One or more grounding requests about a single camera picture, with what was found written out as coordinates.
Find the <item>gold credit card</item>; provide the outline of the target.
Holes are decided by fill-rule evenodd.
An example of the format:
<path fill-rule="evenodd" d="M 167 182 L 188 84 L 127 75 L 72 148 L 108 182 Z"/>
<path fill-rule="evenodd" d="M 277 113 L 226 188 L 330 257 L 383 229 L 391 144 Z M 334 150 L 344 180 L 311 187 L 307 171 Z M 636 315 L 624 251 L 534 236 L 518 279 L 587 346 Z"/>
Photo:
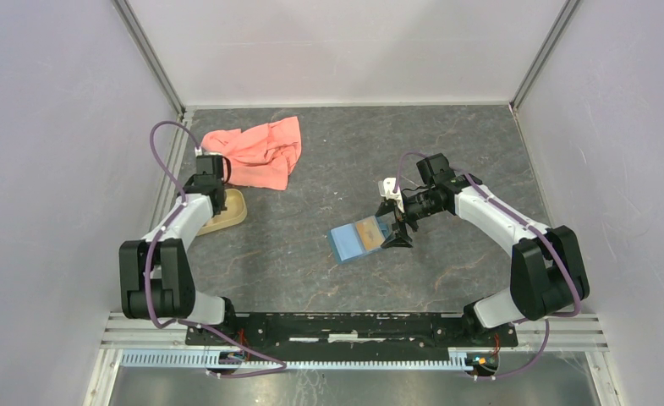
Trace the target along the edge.
<path fill-rule="evenodd" d="M 384 236 L 376 217 L 367 217 L 363 220 L 359 220 L 354 226 L 366 252 L 381 248 L 381 244 L 386 237 Z"/>

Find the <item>blue card holder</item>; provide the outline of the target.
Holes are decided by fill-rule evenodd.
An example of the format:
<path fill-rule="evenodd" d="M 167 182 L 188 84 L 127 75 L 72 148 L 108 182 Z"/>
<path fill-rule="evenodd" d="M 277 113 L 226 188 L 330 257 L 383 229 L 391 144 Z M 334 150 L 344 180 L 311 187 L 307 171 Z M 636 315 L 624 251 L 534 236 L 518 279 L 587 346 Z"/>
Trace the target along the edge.
<path fill-rule="evenodd" d="M 380 224 L 384 236 L 387 237 L 390 232 L 389 226 L 378 217 L 376 219 Z M 333 228 L 327 233 L 332 255 L 339 265 L 355 261 L 381 249 L 371 252 L 365 251 L 354 226 L 356 222 Z"/>

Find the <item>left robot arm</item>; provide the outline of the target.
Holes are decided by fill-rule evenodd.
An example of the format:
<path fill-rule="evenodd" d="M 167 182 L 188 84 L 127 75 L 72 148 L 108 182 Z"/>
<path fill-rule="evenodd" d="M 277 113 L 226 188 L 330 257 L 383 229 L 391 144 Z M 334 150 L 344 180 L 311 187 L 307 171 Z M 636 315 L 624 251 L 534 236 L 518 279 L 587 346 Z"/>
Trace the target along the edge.
<path fill-rule="evenodd" d="M 195 162 L 196 172 L 177 184 L 171 211 L 145 236 L 120 246 L 121 305 L 127 318 L 158 328 L 175 321 L 206 325 L 208 336 L 224 345 L 238 336 L 239 323 L 228 315 L 227 299 L 196 288 L 188 250 L 203 226 L 226 209 L 231 162 L 219 154 Z"/>

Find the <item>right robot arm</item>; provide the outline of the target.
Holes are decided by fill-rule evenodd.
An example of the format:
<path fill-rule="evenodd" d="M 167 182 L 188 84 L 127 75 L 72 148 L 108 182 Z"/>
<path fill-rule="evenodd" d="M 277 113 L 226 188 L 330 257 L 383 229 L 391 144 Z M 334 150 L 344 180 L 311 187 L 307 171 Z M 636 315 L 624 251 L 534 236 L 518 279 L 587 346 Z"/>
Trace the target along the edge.
<path fill-rule="evenodd" d="M 571 228 L 553 228 L 522 214 L 476 176 L 451 167 L 443 154 L 420 155 L 416 167 L 422 185 L 415 193 L 402 191 L 398 177 L 378 184 L 382 202 L 376 213 L 391 213 L 395 221 L 382 248 L 411 247 L 409 232 L 420 220 L 448 212 L 477 227 L 511 260 L 508 286 L 464 307 L 461 332 L 468 343 L 482 345 L 496 327 L 509 323 L 580 313 L 590 285 Z"/>

